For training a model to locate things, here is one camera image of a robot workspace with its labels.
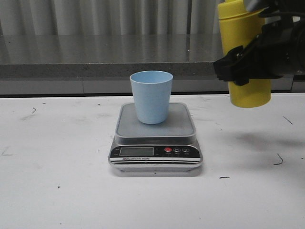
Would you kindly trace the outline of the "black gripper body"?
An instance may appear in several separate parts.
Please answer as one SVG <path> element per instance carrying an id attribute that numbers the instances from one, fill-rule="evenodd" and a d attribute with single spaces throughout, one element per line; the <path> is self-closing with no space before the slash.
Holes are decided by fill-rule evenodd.
<path id="1" fill-rule="evenodd" d="M 255 61 L 267 78 L 305 75 L 305 2 L 247 0 L 248 12 L 266 19 L 256 38 Z"/>

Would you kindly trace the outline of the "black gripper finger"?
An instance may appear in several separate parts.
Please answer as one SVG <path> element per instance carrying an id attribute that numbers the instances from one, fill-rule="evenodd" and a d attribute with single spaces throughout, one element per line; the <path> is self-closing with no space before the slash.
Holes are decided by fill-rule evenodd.
<path id="1" fill-rule="evenodd" d="M 237 86 L 244 86 L 251 79 L 273 79 L 274 75 L 259 60 L 261 56 L 257 35 L 247 46 L 237 46 L 215 61 L 215 74 L 219 80 L 233 82 Z"/>

